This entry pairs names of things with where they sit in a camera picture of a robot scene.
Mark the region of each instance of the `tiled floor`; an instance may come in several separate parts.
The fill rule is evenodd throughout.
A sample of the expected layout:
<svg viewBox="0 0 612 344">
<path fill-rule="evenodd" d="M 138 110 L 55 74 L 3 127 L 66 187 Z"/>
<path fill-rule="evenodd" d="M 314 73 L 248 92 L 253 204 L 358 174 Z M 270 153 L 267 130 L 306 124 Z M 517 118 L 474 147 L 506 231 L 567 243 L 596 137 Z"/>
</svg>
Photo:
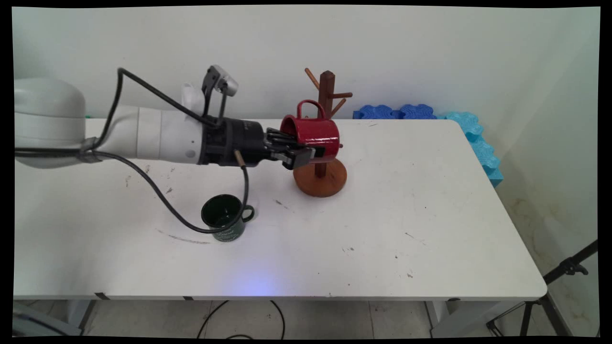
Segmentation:
<svg viewBox="0 0 612 344">
<path fill-rule="evenodd" d="M 429 338 L 424 302 L 277 300 L 286 339 Z M 32 301 L 21 301 L 31 304 Z M 195 338 L 205 317 L 221 301 L 96 301 L 84 335 Z M 30 306 L 65 320 L 65 301 Z M 541 307 L 534 307 L 529 335 L 554 335 Z M 497 322 L 505 335 L 518 335 L 523 308 Z M 269 301 L 230 301 L 220 308 L 201 338 L 247 334 L 280 338 L 282 322 Z M 489 337 L 484 324 L 465 337 Z"/>
</svg>

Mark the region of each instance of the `tripod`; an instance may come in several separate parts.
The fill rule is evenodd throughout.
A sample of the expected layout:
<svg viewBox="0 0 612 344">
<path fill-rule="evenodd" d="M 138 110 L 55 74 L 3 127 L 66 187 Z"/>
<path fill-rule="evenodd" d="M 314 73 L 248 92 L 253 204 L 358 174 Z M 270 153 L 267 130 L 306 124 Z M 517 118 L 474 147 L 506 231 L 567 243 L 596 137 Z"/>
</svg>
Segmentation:
<svg viewBox="0 0 612 344">
<path fill-rule="evenodd" d="M 587 247 L 580 250 L 580 252 L 575 255 L 565 259 L 562 261 L 559 266 L 554 268 L 552 271 L 544 275 L 544 282 L 546 285 L 549 285 L 559 279 L 563 275 L 574 275 L 576 272 L 580 272 L 583 275 L 588 275 L 589 272 L 584 268 L 584 266 L 580 265 L 582 261 L 586 258 L 592 256 L 595 252 L 597 252 L 597 240 L 590 243 Z M 561 317 L 559 316 L 556 307 L 554 306 L 552 300 L 548 293 L 542 296 L 536 301 L 526 301 L 525 302 L 525 311 L 523 313 L 523 322 L 521 323 L 521 332 L 520 335 L 527 335 L 527 330 L 529 329 L 529 319 L 531 318 L 531 310 L 534 305 L 541 305 L 544 308 L 544 312 L 546 312 L 546 316 L 550 320 L 550 323 L 553 325 L 555 333 L 557 335 L 569 336 L 570 332 L 563 323 Z M 487 322 L 487 328 L 492 331 L 492 333 L 497 337 L 503 337 L 504 334 L 501 333 L 497 325 L 495 325 L 495 320 L 501 318 L 502 316 L 514 311 L 521 305 L 515 306 L 510 310 L 498 315 L 493 318 L 491 321 Z"/>
</svg>

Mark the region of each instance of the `blue foam block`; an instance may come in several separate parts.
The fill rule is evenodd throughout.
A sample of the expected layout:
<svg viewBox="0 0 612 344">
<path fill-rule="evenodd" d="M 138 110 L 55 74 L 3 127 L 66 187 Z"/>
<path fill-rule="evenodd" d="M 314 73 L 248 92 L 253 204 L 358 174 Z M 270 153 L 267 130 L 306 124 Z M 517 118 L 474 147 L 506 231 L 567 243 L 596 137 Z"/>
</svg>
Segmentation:
<svg viewBox="0 0 612 344">
<path fill-rule="evenodd" d="M 497 170 L 499 167 L 499 159 L 493 155 L 493 146 L 488 144 L 482 136 L 478 136 L 478 138 L 474 142 L 470 142 L 472 145 L 472 149 L 474 153 L 476 153 L 476 157 L 482 168 L 485 169 L 485 173 L 487 176 Z"/>
<path fill-rule="evenodd" d="M 499 171 L 499 168 L 496 168 L 493 172 L 491 172 L 488 177 L 493 187 L 497 187 L 497 185 L 499 185 L 499 183 L 504 180 L 504 176 L 502 176 L 501 172 Z"/>
<path fill-rule="evenodd" d="M 433 115 L 433 109 L 425 104 L 418 104 L 417 106 L 406 104 L 400 108 L 403 119 L 437 119 Z"/>
<path fill-rule="evenodd" d="M 355 119 L 398 119 L 398 114 L 393 114 L 393 111 L 387 105 L 378 105 L 373 107 L 366 105 L 359 109 L 359 111 L 353 112 L 353 118 Z"/>
<path fill-rule="evenodd" d="M 468 138 L 468 141 L 474 142 L 484 130 L 480 124 L 478 124 L 478 117 L 469 112 L 451 112 L 446 114 L 446 119 L 453 120 L 459 123 L 465 137 Z"/>
</svg>

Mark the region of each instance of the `white table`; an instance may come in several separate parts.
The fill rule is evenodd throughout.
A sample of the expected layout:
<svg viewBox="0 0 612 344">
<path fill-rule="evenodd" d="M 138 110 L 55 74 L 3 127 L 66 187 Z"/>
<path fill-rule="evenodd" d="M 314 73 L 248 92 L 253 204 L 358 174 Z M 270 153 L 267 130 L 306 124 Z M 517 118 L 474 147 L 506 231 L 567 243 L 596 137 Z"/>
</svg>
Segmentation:
<svg viewBox="0 0 612 344">
<path fill-rule="evenodd" d="M 99 136 L 103 121 L 88 120 L 87 135 Z M 459 334 L 501 301 L 546 293 L 457 123 L 336 123 L 344 189 L 313 198 L 280 162 L 261 162 L 249 169 L 256 217 L 229 243 L 182 225 L 121 162 L 15 162 L 13 297 L 430 301 L 437 337 Z M 238 168 L 135 162 L 194 224 L 204 226 L 210 197 L 242 198 Z M 450 298 L 474 302 L 447 316 Z"/>
</svg>

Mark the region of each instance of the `wooden mug tree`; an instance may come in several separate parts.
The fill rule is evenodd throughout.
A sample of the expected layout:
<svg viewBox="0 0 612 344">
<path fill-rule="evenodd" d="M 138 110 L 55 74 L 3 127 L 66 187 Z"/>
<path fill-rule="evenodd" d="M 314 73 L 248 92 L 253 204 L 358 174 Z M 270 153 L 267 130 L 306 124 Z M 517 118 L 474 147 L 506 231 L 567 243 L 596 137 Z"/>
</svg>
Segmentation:
<svg viewBox="0 0 612 344">
<path fill-rule="evenodd" d="M 326 118 L 331 119 L 346 102 L 346 98 L 352 97 L 353 94 L 351 92 L 334 94 L 336 76 L 328 70 L 321 73 L 319 81 L 315 79 L 315 76 L 312 75 L 308 68 L 305 71 L 312 83 L 315 84 L 317 90 L 319 90 L 318 102 L 323 107 Z M 332 102 L 334 99 L 339 98 L 342 98 L 342 100 L 332 110 Z M 297 187 L 307 195 L 329 197 L 335 195 L 344 186 L 346 182 L 346 168 L 338 159 L 334 159 L 328 163 L 314 163 L 296 168 L 293 171 L 293 178 L 296 181 Z"/>
</svg>

